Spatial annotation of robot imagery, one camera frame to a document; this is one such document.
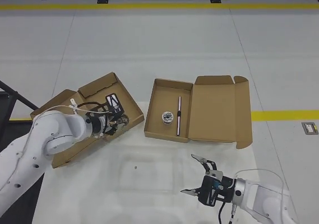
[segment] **metal bar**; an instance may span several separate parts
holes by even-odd
[[[29,108],[33,109],[33,110],[37,110],[38,107],[36,105],[34,105],[33,103],[31,103],[28,99],[24,98],[23,96],[21,96],[18,92],[16,92],[15,90],[13,90],[11,87],[7,86],[5,83],[3,83],[0,80],[0,88],[3,89],[5,92],[7,92],[8,94],[12,95],[12,96],[16,96],[16,98],[18,100],[20,100],[23,104],[25,104],[26,106],[28,106]]]
[[[180,96],[179,97],[179,100],[178,100],[178,123],[177,123],[177,136],[180,135],[181,133],[181,116],[182,116],[182,112],[181,112],[181,108],[182,108],[182,97]]]

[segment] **table surface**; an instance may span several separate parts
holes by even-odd
[[[147,111],[148,103],[138,103]],[[86,156],[66,167],[45,173],[33,223],[218,223],[221,203],[203,206],[180,193],[198,188],[204,168],[191,157],[216,162],[218,170],[235,172],[256,168],[252,147],[236,150],[235,143],[177,143],[144,136],[144,123],[111,142],[99,142]],[[240,177],[258,180],[256,171]],[[230,219],[231,205],[222,212]],[[237,211],[236,223],[257,223]]]

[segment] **robotic arm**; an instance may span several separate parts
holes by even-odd
[[[44,174],[54,154],[91,136],[113,135],[129,123],[115,94],[108,95],[106,101],[91,102],[97,106],[85,116],[46,111],[34,118],[28,134],[0,153],[0,217]],[[81,110],[75,104],[71,108]]]
[[[196,155],[192,155],[192,157],[204,167],[205,176],[200,188],[186,189],[181,192],[198,197],[199,202],[205,206],[214,207],[217,200],[223,202],[219,211],[220,224],[220,213],[225,203],[233,204],[232,218],[229,224],[233,222],[237,207],[248,212],[254,219],[263,224],[295,224],[286,210],[290,199],[288,191],[283,190],[281,194],[281,189],[270,184],[226,177],[222,171],[216,169],[215,162]],[[247,203],[249,192],[254,185],[257,185],[257,192],[251,209]]]

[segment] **gray floor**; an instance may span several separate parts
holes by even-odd
[[[0,79],[35,104],[111,71],[136,101],[156,77],[231,74],[249,79],[252,110],[319,109],[319,11],[0,12]],[[18,104],[12,117],[29,112]],[[297,120],[254,122],[253,136],[300,223],[319,223],[319,135]]]

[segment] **yellow floor stripe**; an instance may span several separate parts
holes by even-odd
[[[319,120],[319,110],[274,110],[252,111],[253,122],[268,122],[278,120]],[[31,120],[31,118],[11,118],[11,121]]]
[[[211,4],[211,3],[122,3],[122,4],[0,4],[0,10],[319,10],[319,4]]]

